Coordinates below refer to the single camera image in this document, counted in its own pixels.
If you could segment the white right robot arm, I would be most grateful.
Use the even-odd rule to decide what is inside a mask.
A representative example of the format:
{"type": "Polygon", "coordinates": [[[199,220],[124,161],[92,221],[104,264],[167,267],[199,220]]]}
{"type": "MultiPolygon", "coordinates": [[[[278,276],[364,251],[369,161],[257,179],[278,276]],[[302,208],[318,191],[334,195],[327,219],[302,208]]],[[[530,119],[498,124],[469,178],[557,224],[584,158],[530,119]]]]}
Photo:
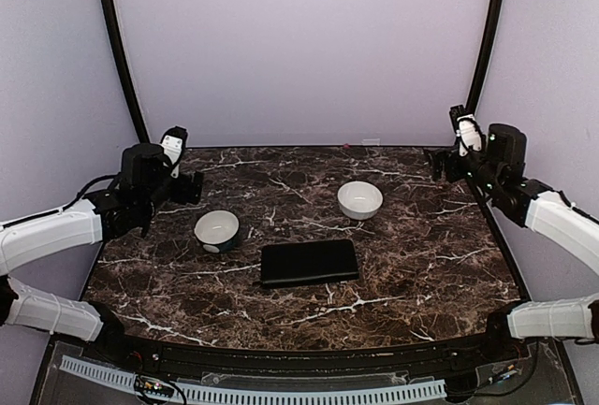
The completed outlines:
{"type": "Polygon", "coordinates": [[[530,291],[489,316],[478,354],[496,362],[514,340],[533,338],[597,343],[597,218],[563,191],[526,177],[527,138],[516,127],[492,123],[483,131],[463,105],[449,116],[456,141],[425,152],[432,176],[467,181],[484,209],[495,208],[530,291]]]}

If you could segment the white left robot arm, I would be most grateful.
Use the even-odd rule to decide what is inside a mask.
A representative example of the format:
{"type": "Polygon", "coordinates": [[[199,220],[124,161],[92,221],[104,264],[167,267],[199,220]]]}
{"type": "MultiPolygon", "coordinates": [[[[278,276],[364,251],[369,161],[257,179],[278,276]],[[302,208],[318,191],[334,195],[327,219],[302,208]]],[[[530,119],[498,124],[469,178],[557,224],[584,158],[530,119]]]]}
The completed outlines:
{"type": "Polygon", "coordinates": [[[105,305],[60,297],[14,277],[16,269],[50,255],[106,243],[137,229],[147,234],[166,202],[197,204],[204,176],[152,175],[128,185],[123,175],[95,178],[68,204],[1,224],[1,323],[94,342],[112,364],[132,355],[124,326],[105,305]]]}

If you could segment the black zippered tool case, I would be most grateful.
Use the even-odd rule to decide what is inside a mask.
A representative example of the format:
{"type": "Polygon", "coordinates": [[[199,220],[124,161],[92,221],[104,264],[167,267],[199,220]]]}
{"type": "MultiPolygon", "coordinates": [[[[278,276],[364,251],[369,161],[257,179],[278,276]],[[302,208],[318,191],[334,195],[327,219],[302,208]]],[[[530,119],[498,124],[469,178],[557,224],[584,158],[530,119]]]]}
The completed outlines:
{"type": "Polygon", "coordinates": [[[261,249],[260,279],[265,289],[353,281],[359,278],[355,246],[350,239],[279,243],[261,249]]]}

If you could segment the plain white bowl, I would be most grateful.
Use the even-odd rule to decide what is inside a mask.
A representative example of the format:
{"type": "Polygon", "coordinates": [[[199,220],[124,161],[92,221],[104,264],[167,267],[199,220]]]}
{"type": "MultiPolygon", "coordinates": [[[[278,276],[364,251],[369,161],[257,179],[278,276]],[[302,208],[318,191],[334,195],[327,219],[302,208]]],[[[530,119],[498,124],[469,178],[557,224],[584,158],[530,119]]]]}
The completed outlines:
{"type": "Polygon", "coordinates": [[[374,217],[383,205],[383,195],[374,185],[365,181],[350,181],[337,192],[341,212],[356,221],[374,217]]]}

